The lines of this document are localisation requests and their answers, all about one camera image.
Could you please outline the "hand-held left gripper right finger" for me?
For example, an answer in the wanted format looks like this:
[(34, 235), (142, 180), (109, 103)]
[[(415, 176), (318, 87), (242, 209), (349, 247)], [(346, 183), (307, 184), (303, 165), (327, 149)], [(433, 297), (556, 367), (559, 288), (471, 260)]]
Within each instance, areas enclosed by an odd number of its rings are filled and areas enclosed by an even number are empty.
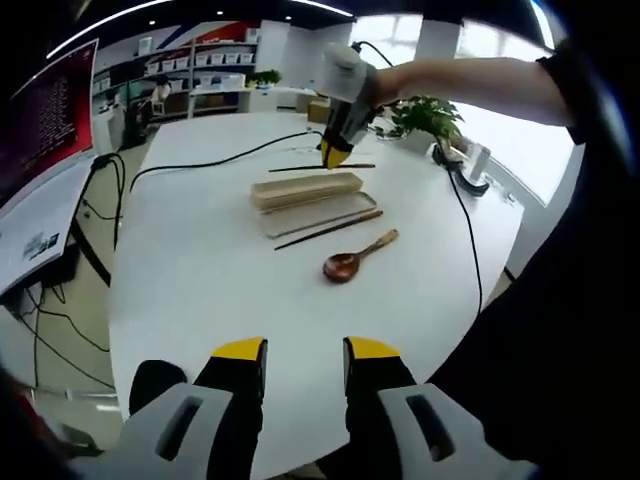
[(491, 447), (481, 422), (430, 383), (415, 381), (399, 352), (346, 337), (345, 423), (356, 458), (375, 479), (529, 479), (534, 466)]

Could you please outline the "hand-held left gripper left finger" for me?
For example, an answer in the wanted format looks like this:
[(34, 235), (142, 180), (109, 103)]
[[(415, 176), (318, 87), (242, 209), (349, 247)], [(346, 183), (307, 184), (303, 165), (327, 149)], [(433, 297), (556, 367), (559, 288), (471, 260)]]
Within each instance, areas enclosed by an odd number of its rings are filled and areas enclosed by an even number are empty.
[(142, 362), (115, 447), (80, 457), (80, 479), (248, 479), (263, 425), (268, 342), (213, 351), (192, 383), (177, 366)]

